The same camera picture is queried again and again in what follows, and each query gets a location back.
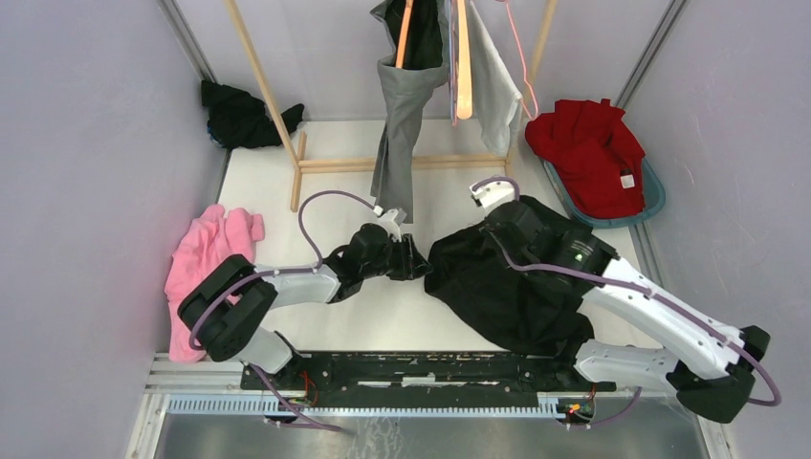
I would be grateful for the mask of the grey garment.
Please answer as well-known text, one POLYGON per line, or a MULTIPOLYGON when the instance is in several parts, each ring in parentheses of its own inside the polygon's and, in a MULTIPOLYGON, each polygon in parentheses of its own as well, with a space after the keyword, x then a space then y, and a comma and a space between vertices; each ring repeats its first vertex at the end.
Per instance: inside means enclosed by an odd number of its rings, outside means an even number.
POLYGON ((443 1, 415 1, 407 28, 404 62, 396 64, 406 3, 383 1, 370 14, 379 20, 393 52, 377 62, 385 123, 378 146, 370 194, 385 210, 399 208, 414 220, 413 150, 424 109, 434 91, 449 80, 448 17, 443 1))

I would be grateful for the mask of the wooden hanger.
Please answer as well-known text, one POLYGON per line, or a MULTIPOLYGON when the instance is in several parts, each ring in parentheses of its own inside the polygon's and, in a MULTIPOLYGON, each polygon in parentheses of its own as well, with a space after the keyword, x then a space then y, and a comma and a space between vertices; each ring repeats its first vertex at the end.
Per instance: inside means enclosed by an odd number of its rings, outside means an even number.
POLYGON ((455 117, 468 120, 473 114, 471 47, 465 1, 453 1, 456 12, 457 53, 456 53, 456 99, 455 117))

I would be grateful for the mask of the white skirt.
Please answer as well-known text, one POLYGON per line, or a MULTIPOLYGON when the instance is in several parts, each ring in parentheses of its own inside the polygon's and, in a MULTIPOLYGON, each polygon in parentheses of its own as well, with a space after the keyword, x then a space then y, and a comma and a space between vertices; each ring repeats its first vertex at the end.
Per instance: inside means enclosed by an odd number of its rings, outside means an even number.
POLYGON ((471 49, 473 114, 481 141, 498 157, 506 157, 517 136, 523 114, 522 95, 472 1, 467 1, 471 49))

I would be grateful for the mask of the pink wire hanger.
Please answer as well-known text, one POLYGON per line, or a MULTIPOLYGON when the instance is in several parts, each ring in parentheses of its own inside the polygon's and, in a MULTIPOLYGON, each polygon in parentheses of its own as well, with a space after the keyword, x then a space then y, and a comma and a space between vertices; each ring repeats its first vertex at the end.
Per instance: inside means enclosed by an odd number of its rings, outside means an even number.
POLYGON ((526 120, 533 120, 539 114, 539 105, 532 75, 532 60, 527 57, 521 34, 510 1, 497 1, 499 4, 498 23, 495 32, 496 46, 507 65, 510 76, 520 90, 519 103, 526 120))

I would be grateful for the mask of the orange plastic hanger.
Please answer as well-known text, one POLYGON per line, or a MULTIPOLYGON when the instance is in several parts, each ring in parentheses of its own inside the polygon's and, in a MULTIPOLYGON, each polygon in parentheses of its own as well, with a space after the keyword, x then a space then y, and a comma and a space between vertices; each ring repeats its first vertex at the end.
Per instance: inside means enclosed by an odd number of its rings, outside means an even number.
POLYGON ((405 0, 404 4, 404 11, 401 21, 401 28, 398 37, 398 44, 397 44, 397 51, 395 57, 395 67, 397 69, 403 69, 405 58, 406 58, 406 45, 407 45, 407 35, 408 29, 410 25, 410 19, 413 11, 413 0, 405 0))

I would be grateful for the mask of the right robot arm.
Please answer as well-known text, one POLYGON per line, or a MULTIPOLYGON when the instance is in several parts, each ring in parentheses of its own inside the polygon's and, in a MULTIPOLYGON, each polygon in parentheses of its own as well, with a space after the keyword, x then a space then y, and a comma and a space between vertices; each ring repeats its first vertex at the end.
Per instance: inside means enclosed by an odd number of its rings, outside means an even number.
POLYGON ((730 423, 747 404, 781 395, 761 361, 770 335, 713 319, 659 287, 592 229, 543 205, 511 200, 485 211, 483 232, 506 266, 554 294, 604 308, 658 342, 656 348, 585 341, 552 365, 555 383, 635 386, 674 396, 692 413, 730 423))

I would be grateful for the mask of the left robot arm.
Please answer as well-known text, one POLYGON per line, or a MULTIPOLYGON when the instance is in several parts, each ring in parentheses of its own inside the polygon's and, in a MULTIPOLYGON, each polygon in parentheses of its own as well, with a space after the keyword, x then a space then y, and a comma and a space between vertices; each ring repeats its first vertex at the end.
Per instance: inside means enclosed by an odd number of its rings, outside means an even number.
POLYGON ((262 328, 272 309, 338 303, 367 279, 411 281, 430 271, 411 235, 364 224, 317 268, 261 271, 245 256, 231 255, 180 303, 177 316, 192 343, 213 361, 241 361, 286 389, 298 382, 301 365, 289 341, 262 328))

